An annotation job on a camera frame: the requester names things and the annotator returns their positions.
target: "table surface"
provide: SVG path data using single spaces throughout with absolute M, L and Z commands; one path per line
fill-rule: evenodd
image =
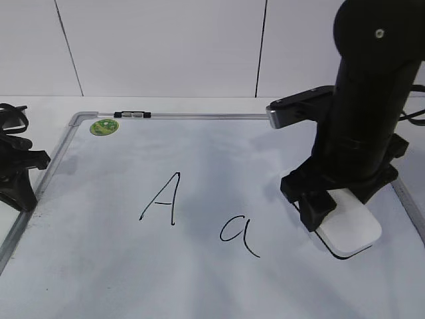
M 27 105 L 29 128 L 22 136 L 33 141 L 33 150 L 46 150 L 49 155 L 65 132 L 71 117 L 77 112 L 115 112 L 120 110 L 145 110 L 164 113 L 264 113 L 265 107 L 276 98 L 114 98 L 114 97 L 59 97 L 59 96 L 2 96 L 1 102 L 14 106 Z M 415 96 L 408 100 L 408 113 L 425 106 L 425 98 Z M 410 151 L 396 162 L 403 182 L 415 201 L 421 202 L 425 192 L 423 171 L 417 170 L 418 156 L 425 160 L 425 129 L 401 122 L 397 132 L 410 142 Z M 42 172 L 30 171 L 33 185 Z M 0 243 L 9 232 L 18 212 L 0 202 Z

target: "robotic arm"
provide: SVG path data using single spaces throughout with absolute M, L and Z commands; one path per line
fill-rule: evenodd
M 408 142 L 394 130 L 425 60 L 425 1 L 346 0 L 333 34 L 341 54 L 336 85 L 267 107 L 274 128 L 317 122 L 311 156 L 280 186 L 309 231 L 337 206 L 327 191 L 348 188 L 366 203 L 397 178 L 390 162 Z

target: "white eraser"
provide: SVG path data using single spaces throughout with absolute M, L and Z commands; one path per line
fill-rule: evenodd
M 337 208 L 325 217 L 316 230 L 328 249 L 337 257 L 347 259 L 372 246 L 382 234 L 375 216 L 348 189 L 329 194 Z

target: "whiteboard surface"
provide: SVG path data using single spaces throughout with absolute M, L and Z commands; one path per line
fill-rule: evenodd
M 422 318 L 423 243 L 390 186 L 368 204 L 381 239 L 331 256 L 278 189 L 315 125 L 120 120 L 79 127 L 0 276 L 2 318 Z M 153 204 L 179 171 L 175 225 Z M 170 201 L 173 180 L 158 201 Z M 220 230 L 232 217 L 225 237 Z

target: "green sticker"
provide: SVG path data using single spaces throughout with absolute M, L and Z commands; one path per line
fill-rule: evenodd
M 114 133 L 120 125 L 117 121 L 106 118 L 104 120 L 100 120 L 94 122 L 90 126 L 90 133 L 96 136 L 107 136 Z

